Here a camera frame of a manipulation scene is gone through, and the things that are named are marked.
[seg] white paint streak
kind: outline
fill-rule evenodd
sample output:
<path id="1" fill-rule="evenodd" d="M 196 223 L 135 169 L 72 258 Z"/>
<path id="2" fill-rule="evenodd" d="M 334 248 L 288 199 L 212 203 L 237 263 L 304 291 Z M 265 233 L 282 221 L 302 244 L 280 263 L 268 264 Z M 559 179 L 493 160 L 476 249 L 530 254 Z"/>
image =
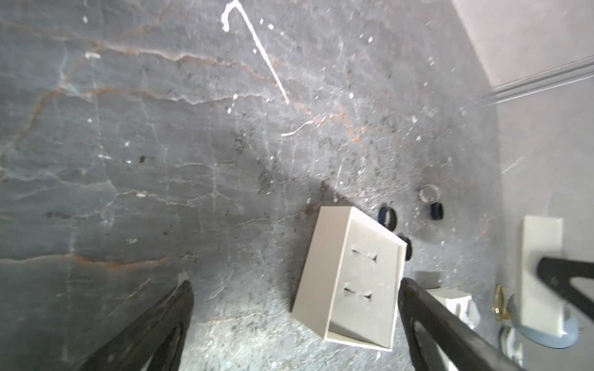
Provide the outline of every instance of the white paint streak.
<path id="1" fill-rule="evenodd" d="M 221 22 L 223 23 L 223 31 L 229 32 L 229 13 L 231 13 L 231 11 L 234 8 L 237 8 L 237 10 L 243 16 L 245 24 L 248 26 L 249 31 L 252 33 L 252 37 L 254 38 L 256 47 L 260 51 L 260 54 L 262 54 L 262 58 L 264 58 L 264 61 L 268 65 L 268 68 L 270 68 L 270 72 L 272 72 L 272 76 L 274 76 L 276 83 L 279 85 L 279 89 L 280 89 L 281 93 L 283 93 L 283 97 L 285 97 L 285 102 L 287 104 L 289 104 L 289 97 L 287 96 L 287 92 L 285 91 L 285 88 L 283 88 L 283 84 L 280 82 L 279 76 L 276 74 L 274 67 L 272 67 L 272 62 L 270 62 L 270 58 L 268 58 L 268 54 L 266 54 L 266 50 L 264 50 L 264 46 L 260 42 L 258 35 L 256 35 L 254 26 L 252 25 L 252 22 L 249 21 L 248 15 L 245 13 L 244 7 L 241 5 L 239 0 L 233 0 L 232 2 L 228 3 L 227 6 L 225 7 L 225 11 L 223 12 L 223 14 L 221 14 Z"/>
<path id="2" fill-rule="evenodd" d="M 99 53 L 91 53 L 91 52 L 86 52 L 84 54 L 84 57 L 87 59 L 101 59 L 101 55 Z"/>
<path id="3" fill-rule="evenodd" d="M 507 173 L 508 171 L 510 171 L 511 169 L 513 169 L 514 167 L 518 166 L 518 165 L 519 165 L 519 164 L 520 164 L 520 163 L 521 163 L 523 160 L 524 160 L 524 156 L 522 156 L 522 157 L 518 158 L 518 159 L 516 160 L 516 162 L 514 162 L 513 164 L 511 164 L 511 165 L 509 165 L 508 167 L 506 167 L 506 168 L 505 168 L 505 169 L 504 169 L 504 170 L 501 172 L 501 174 L 505 174 L 505 173 Z"/>
<path id="4" fill-rule="evenodd" d="M 301 124 L 301 126 L 300 126 L 300 127 L 298 127 L 298 128 L 297 128 L 297 130 L 295 130 L 295 131 L 292 131 L 292 132 L 290 132 L 290 133 L 282 133 L 282 134 L 280 134 L 280 136 L 281 136 L 281 137 L 288 137 L 288 136 L 290 136 L 290 135 L 293 135 L 293 134 L 295 134 L 296 132 L 298 132 L 298 131 L 299 131 L 301 128 L 303 128 L 305 125 L 309 125 L 309 124 L 311 124 L 311 123 L 314 123 L 314 122 L 313 122 L 313 121 L 308 121 L 308 122 L 305 122 L 305 123 Z"/>

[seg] white cardboard piece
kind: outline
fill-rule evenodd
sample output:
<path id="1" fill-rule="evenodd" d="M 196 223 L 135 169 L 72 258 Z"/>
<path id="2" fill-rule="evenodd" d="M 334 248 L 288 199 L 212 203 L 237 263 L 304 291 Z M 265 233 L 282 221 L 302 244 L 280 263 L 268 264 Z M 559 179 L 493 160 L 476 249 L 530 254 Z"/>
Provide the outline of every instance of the white cardboard piece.
<path id="1" fill-rule="evenodd" d="M 293 316 L 324 340 L 390 351 L 405 254 L 357 208 L 321 207 Z"/>

